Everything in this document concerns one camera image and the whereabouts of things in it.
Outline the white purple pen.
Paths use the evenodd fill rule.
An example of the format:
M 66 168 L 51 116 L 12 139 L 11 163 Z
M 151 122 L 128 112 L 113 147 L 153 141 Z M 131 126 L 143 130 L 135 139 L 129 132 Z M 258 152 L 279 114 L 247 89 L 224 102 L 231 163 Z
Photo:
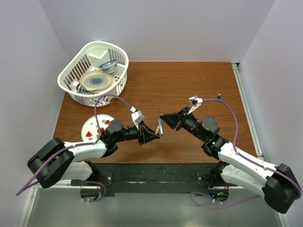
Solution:
M 161 120 L 158 120 L 158 126 L 156 128 L 156 131 L 155 131 L 156 134 L 160 134 L 161 136 L 163 135 L 163 129 L 162 129 L 162 122 Z

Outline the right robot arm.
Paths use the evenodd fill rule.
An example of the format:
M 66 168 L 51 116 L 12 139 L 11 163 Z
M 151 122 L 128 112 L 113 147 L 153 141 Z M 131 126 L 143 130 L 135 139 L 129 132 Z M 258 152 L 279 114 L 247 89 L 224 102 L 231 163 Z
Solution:
M 285 214 L 302 195 L 301 187 L 291 168 L 258 159 L 234 146 L 219 135 L 215 118 L 199 121 L 189 108 L 177 113 L 162 114 L 160 119 L 173 130 L 184 129 L 203 142 L 201 148 L 218 160 L 212 170 L 211 181 L 217 186 L 234 184 L 254 192 L 273 210 Z

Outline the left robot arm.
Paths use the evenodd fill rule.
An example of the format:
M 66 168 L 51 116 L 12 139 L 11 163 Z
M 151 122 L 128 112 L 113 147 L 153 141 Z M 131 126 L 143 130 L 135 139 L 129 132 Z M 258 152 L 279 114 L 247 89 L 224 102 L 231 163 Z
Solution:
M 114 119 L 103 130 L 97 143 L 68 143 L 53 138 L 28 160 L 27 166 L 43 188 L 60 180 L 81 180 L 86 185 L 94 185 L 98 174 L 88 159 L 112 155 L 119 142 L 137 140 L 142 145 L 159 138 L 160 135 L 144 122 L 124 127 L 121 120 Z

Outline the white green pen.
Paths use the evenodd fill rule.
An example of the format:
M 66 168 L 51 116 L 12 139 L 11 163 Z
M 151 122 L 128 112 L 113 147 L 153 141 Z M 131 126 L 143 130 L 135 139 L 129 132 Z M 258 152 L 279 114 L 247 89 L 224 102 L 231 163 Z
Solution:
M 158 126 L 156 132 L 163 136 L 162 120 L 160 119 L 160 117 L 158 117 Z

